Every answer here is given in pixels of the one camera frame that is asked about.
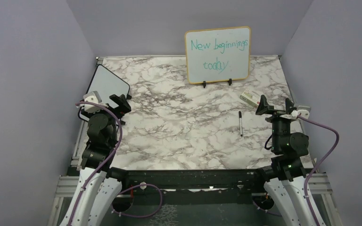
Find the black framed whiteboard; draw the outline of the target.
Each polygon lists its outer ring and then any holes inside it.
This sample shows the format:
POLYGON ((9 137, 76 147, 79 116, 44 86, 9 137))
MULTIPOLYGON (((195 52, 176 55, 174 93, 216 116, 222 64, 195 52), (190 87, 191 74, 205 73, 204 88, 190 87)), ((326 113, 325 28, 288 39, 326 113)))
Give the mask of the black framed whiteboard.
POLYGON ((127 96, 130 92, 130 85, 103 65, 97 65, 86 93, 92 91, 98 92, 103 103, 116 108, 118 104, 109 97, 113 94, 127 96))

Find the black white marker pen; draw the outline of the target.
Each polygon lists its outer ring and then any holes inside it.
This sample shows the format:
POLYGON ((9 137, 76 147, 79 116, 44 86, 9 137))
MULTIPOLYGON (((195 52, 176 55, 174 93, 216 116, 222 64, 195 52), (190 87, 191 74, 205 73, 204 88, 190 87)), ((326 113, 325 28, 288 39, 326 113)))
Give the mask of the black white marker pen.
POLYGON ((239 111, 239 135, 243 137, 243 124, 242 124, 242 112, 239 111))

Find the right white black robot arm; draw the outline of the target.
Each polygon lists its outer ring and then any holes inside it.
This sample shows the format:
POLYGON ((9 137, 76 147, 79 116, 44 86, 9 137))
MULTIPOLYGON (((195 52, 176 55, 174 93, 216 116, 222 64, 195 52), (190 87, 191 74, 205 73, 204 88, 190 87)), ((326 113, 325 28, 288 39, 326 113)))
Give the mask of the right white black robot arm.
POLYGON ((288 226, 323 226, 325 222, 315 205, 308 187, 308 177, 301 157, 308 155, 309 137, 302 132, 291 132, 291 123, 302 117, 308 119, 310 107, 296 107, 285 100, 285 110, 277 110, 261 95, 256 115, 269 115, 265 120, 272 125, 271 147, 275 154, 269 167, 259 169, 253 179, 254 188, 266 191, 274 201, 288 226))

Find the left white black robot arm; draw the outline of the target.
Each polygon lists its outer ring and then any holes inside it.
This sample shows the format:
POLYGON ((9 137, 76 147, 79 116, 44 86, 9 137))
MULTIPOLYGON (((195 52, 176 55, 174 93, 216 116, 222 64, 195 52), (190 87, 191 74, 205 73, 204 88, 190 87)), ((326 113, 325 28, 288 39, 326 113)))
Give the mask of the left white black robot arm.
POLYGON ((88 118, 87 145, 71 203, 60 225, 99 226, 114 198, 129 189, 127 171, 111 167, 123 137, 121 118, 131 111, 129 95, 111 95, 117 104, 104 103, 98 92, 83 96, 76 104, 88 118))

